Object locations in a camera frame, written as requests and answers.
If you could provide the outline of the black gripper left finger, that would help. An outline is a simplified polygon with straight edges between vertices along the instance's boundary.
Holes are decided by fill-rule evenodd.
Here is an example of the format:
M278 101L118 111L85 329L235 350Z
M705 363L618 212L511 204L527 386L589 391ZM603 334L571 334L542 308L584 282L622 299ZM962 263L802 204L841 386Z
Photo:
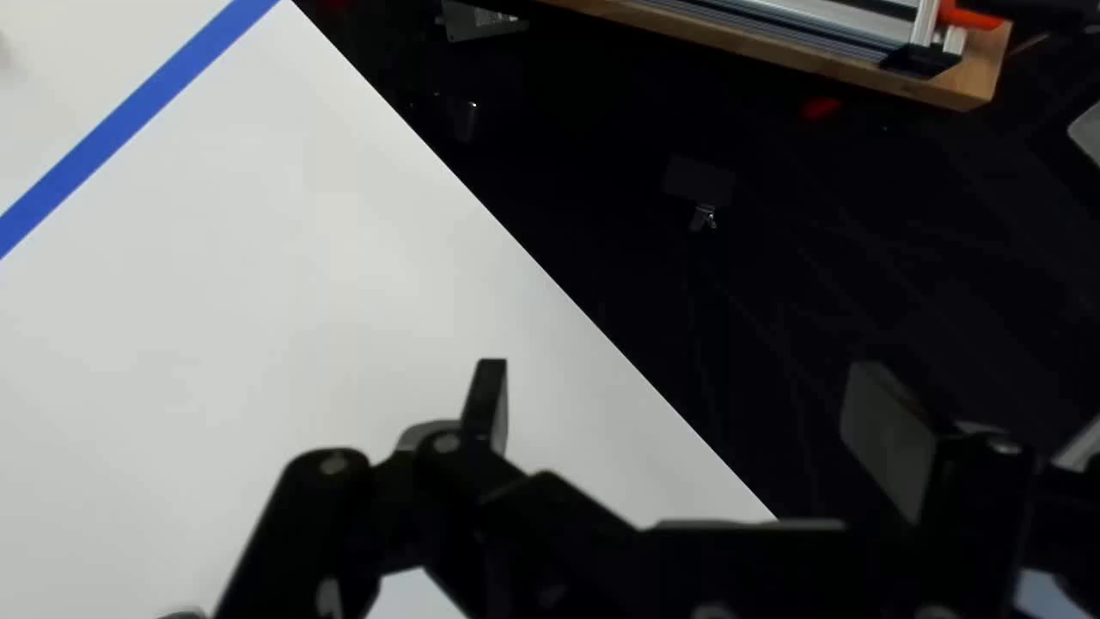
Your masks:
M508 445L508 362L482 359L455 421L416 424L399 435L399 454L502 457Z

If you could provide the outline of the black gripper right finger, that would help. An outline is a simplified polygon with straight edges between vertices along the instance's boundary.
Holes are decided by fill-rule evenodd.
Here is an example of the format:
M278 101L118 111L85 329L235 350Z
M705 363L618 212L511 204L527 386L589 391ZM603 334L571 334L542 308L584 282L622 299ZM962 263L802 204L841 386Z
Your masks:
M883 362L849 363L838 437L919 535L1015 539L1029 518L1029 447L920 400Z

